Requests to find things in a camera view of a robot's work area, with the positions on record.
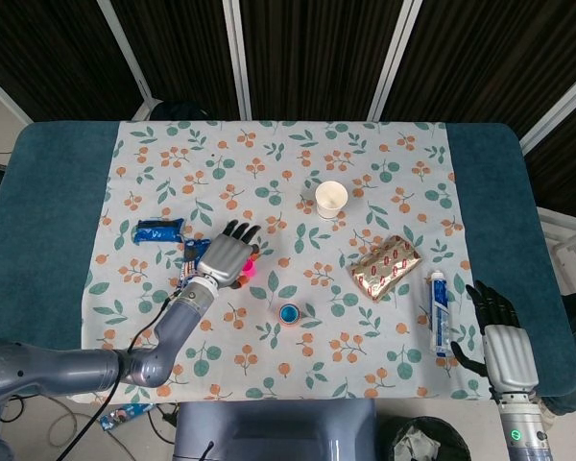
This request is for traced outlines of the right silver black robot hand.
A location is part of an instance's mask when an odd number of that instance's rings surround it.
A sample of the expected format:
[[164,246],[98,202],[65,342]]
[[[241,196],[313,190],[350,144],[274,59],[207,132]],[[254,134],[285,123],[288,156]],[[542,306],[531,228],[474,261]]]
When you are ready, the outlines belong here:
[[484,360],[468,358],[456,341],[450,343],[453,355],[461,366],[485,377],[496,398],[503,394],[532,394],[539,384],[535,357],[513,304],[480,280],[466,289],[482,336]]

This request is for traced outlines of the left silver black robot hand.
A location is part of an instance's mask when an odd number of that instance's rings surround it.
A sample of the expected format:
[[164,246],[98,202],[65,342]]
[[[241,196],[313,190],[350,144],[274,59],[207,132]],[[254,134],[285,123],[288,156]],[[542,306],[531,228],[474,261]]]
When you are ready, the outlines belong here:
[[259,231],[258,225],[229,221],[200,259],[197,275],[213,279],[218,288],[240,288],[243,267],[252,255],[258,253],[258,246],[252,244],[252,240]]

